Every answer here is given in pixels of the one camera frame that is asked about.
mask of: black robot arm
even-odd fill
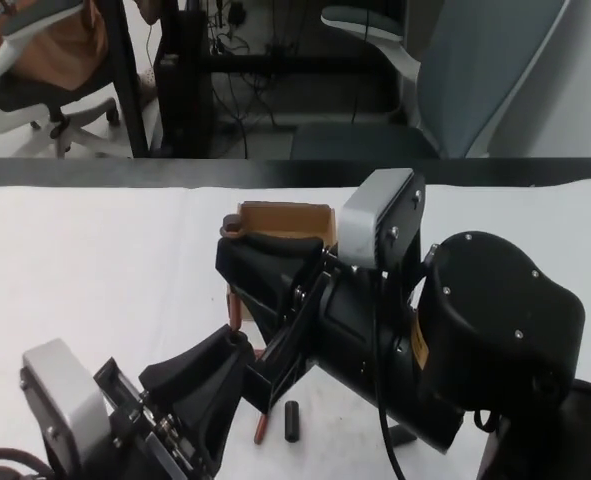
[[[581,302],[488,233],[456,234],[422,260],[424,198],[411,171],[375,172],[344,206],[334,248],[222,238],[216,268],[253,315],[261,358],[224,326],[147,367],[138,392],[112,359],[89,381],[63,342],[26,352],[21,385],[52,469],[38,475],[211,479],[239,401],[268,412],[318,365],[377,406],[399,478],[385,414],[445,452],[474,412],[489,433],[478,479],[591,479],[591,384],[574,379]],[[72,383],[82,398],[69,405],[59,393]]]

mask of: gray chair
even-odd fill
[[[329,7],[322,22],[379,48],[405,78],[410,126],[317,123],[300,127],[296,160],[391,161],[487,155],[492,136],[570,0],[446,0],[422,63],[402,27],[375,12]]]

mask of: office chair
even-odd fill
[[[71,143],[113,156],[129,156],[128,149],[82,129],[102,115],[110,124],[119,124],[115,99],[70,115],[61,107],[83,99],[112,82],[109,60],[74,91],[50,84],[24,80],[9,72],[35,34],[82,9],[83,0],[46,0],[36,2],[11,17],[3,26],[4,42],[0,47],[0,134],[23,125],[35,130],[32,138],[14,156],[34,157],[51,145],[63,158]]]
[[[323,23],[379,48],[406,79],[404,88],[413,88],[413,105],[406,105],[410,125],[304,125],[291,158],[377,157],[403,164],[404,158],[487,156],[500,120],[569,2],[447,0],[421,64],[402,47],[402,27],[394,20],[358,8],[324,9]]]

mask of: cardboard box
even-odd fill
[[[337,243],[335,211],[328,205],[307,203],[244,202],[237,214],[246,233],[263,233],[281,238],[319,237],[324,244]],[[227,294],[231,326],[252,320],[235,295]]]

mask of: white table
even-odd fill
[[[61,337],[91,372],[113,356],[135,381],[226,322],[225,283],[214,269],[224,214],[252,199],[340,208],[352,191],[0,188],[0,446],[44,455],[18,388],[24,350]],[[473,229],[514,242],[580,297],[587,319],[578,377],[591,381],[591,180],[427,187],[424,249]],[[255,446],[258,413],[242,401],[218,480],[393,478],[373,407],[318,369],[287,399],[300,404],[301,441],[283,439],[280,402]],[[409,479],[473,479],[484,443],[467,418],[448,455],[422,442],[397,454]]]

